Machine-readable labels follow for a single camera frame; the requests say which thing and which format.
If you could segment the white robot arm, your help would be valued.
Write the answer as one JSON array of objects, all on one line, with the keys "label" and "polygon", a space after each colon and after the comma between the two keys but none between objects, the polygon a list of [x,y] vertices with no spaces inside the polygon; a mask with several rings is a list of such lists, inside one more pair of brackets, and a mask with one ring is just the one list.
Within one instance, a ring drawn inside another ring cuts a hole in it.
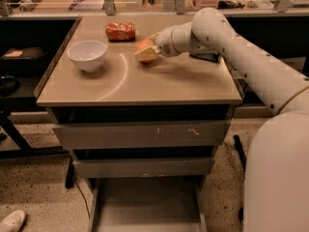
[{"label": "white robot arm", "polygon": [[217,9],[204,8],[191,21],[150,36],[135,57],[221,53],[267,106],[273,117],[248,149],[243,232],[309,232],[309,82],[240,36]]}]

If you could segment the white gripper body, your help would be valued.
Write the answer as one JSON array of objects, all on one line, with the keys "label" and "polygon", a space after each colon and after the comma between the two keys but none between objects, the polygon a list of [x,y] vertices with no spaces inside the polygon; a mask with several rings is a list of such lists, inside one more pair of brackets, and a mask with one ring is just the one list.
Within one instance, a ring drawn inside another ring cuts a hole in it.
[{"label": "white gripper body", "polygon": [[165,57],[175,57],[179,55],[179,52],[174,47],[172,39],[174,29],[174,26],[167,27],[160,31],[155,37],[155,45],[160,54]]}]

